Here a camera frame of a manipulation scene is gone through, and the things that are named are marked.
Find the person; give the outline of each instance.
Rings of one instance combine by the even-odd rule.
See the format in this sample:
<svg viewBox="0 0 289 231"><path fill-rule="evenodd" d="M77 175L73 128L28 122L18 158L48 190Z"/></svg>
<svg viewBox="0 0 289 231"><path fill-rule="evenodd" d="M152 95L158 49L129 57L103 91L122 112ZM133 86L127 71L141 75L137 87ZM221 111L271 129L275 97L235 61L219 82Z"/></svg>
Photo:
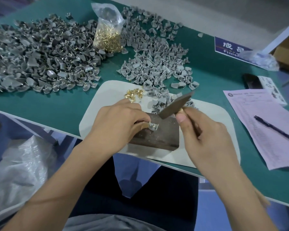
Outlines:
<svg viewBox="0 0 289 231"><path fill-rule="evenodd" d="M238 163L226 127L190 107L176 119L190 159L214 186L232 229L277 230ZM161 166L125 200L118 196L118 184L109 186L112 155L149 121L128 99L101 108L88 136L2 231L194 230L197 177Z"/></svg>

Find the paper document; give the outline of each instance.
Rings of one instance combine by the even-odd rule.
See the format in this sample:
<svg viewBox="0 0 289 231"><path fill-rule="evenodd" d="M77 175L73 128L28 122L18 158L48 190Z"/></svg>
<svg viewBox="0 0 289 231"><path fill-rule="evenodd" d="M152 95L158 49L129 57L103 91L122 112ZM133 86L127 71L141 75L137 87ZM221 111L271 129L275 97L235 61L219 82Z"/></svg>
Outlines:
<svg viewBox="0 0 289 231"><path fill-rule="evenodd" d="M289 135L289 112L265 89L224 91L269 170L289 167L289 139L255 120L259 116Z"/></svg>

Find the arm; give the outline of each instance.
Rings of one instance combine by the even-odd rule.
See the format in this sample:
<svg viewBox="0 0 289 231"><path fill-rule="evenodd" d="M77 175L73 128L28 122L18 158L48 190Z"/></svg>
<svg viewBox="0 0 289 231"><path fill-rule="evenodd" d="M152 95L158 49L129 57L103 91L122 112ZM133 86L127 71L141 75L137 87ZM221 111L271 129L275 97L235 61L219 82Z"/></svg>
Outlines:
<svg viewBox="0 0 289 231"><path fill-rule="evenodd" d="M92 176L149 121L140 105L128 99L101 108L85 140L2 231L62 231Z"/></svg>
<svg viewBox="0 0 289 231"><path fill-rule="evenodd" d="M224 203L232 229L277 230L239 165L225 125L193 108L184 108L176 118L189 157L214 186Z"/></svg>

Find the pen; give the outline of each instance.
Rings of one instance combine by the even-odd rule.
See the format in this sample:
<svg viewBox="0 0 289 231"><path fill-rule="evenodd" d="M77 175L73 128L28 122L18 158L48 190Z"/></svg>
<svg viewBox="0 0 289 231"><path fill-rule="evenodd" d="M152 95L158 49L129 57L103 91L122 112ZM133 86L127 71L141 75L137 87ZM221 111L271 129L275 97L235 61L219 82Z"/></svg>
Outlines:
<svg viewBox="0 0 289 231"><path fill-rule="evenodd" d="M282 130L278 129L278 128L275 127L274 125L266 122L266 121L263 120L261 117L254 116L254 118L255 118L258 122L264 124L265 126L267 126L267 127L269 127L269 128L272 128L273 130L277 131L278 133L282 134L282 135L285 136L287 139L289 139L289 135L288 135L288 134L286 134L286 133L283 132Z"/></svg>

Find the person's right arm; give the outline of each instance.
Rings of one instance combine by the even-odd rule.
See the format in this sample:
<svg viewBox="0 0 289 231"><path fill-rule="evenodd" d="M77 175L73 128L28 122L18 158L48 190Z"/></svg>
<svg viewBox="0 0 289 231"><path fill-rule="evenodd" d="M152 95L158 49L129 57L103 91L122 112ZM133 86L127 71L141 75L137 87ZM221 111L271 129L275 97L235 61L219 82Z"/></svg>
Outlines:
<svg viewBox="0 0 289 231"><path fill-rule="evenodd" d="M186 151L202 175L214 186L235 231L277 230L241 169L224 124L194 108L176 115Z"/></svg>

